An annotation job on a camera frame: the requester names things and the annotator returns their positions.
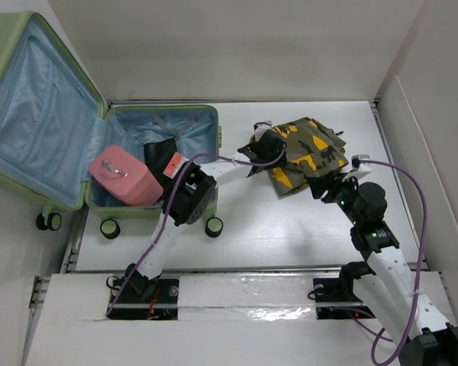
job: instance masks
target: black wheel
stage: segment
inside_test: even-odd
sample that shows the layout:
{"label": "black wheel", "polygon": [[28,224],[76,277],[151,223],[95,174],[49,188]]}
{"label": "black wheel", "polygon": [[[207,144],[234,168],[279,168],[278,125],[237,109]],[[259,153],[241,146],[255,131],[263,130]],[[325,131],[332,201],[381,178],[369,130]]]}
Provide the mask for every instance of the black wheel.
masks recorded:
{"label": "black wheel", "polygon": [[100,224],[100,231],[106,239],[115,239],[121,235],[121,227],[113,219],[103,220]]}
{"label": "black wheel", "polygon": [[61,215],[58,213],[50,213],[47,217],[47,229],[57,231],[61,227]]}
{"label": "black wheel", "polygon": [[39,213],[39,215],[37,215],[37,217],[36,217],[36,227],[40,231],[47,230],[47,225],[44,222],[44,216],[41,213]]}
{"label": "black wheel", "polygon": [[217,238],[222,233],[224,224],[218,217],[211,217],[205,222],[205,233],[211,238]]}

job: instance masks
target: open suitcase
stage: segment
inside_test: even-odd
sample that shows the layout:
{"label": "open suitcase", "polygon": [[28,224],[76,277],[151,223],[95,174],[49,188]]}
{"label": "open suitcase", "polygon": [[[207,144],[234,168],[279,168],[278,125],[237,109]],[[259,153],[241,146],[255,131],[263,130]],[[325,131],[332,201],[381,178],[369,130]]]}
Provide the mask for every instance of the open suitcase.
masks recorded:
{"label": "open suitcase", "polygon": [[[38,229],[59,229],[61,217],[54,211],[79,210],[85,202],[104,220],[159,215],[159,205],[123,206],[93,181],[88,166],[114,144],[144,161],[145,143],[173,135],[188,158],[217,153],[217,111],[206,105],[108,110],[42,16],[0,14],[0,187],[43,206]],[[206,218],[214,215],[216,200]]]}

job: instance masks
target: camouflage shorts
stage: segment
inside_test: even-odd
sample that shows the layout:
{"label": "camouflage shorts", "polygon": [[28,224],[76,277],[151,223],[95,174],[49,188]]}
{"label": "camouflage shorts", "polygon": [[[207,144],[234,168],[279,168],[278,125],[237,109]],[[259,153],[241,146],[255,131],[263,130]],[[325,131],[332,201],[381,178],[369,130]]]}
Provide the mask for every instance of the camouflage shorts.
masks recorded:
{"label": "camouflage shorts", "polygon": [[306,177],[321,177],[348,164],[343,148],[346,143],[314,119],[301,118],[275,129],[287,142],[288,163],[269,170],[280,196],[306,188]]}

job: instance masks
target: red label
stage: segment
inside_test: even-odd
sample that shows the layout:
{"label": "red label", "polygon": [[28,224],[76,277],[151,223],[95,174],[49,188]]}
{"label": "red label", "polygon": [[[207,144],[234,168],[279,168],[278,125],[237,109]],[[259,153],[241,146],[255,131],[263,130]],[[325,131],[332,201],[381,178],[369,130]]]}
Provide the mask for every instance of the red label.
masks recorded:
{"label": "red label", "polygon": [[168,165],[166,166],[163,174],[167,177],[170,177],[171,179],[175,178],[176,173],[178,173],[184,161],[185,160],[183,156],[179,152],[175,152]]}

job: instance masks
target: pink toiletry case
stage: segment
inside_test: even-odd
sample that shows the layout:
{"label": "pink toiletry case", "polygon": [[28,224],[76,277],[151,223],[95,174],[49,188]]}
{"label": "pink toiletry case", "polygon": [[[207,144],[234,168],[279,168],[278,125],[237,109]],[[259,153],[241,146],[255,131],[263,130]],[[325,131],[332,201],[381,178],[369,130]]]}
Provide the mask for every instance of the pink toiletry case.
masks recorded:
{"label": "pink toiletry case", "polygon": [[163,194],[163,187],[146,164],[116,145],[97,156],[89,173],[128,206],[153,206]]}

